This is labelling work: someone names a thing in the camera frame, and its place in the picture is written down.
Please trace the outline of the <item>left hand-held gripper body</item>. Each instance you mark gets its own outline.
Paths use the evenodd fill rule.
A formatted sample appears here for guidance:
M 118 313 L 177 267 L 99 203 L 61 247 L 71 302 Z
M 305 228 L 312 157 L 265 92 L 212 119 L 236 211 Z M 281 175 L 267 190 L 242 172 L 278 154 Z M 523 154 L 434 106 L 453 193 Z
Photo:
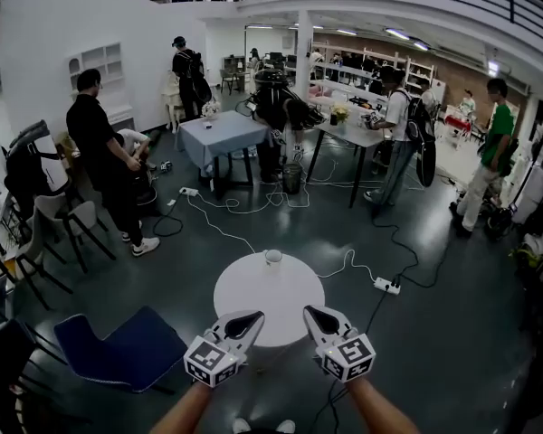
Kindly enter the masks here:
M 190 344 L 184 355 L 186 373 L 194 380 L 215 388 L 241 370 L 252 344 L 252 331 L 229 334 L 223 325 L 216 325 Z

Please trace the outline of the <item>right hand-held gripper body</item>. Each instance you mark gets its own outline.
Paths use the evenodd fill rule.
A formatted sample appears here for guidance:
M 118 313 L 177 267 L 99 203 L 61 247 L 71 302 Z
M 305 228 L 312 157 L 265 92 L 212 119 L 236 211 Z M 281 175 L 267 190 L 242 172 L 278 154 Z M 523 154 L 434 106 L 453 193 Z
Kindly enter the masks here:
M 376 350 L 367 335 L 360 334 L 350 325 L 344 325 L 333 333 L 316 327 L 314 342 L 314 361 L 318 367 L 343 383 L 368 373 L 376 359 Z

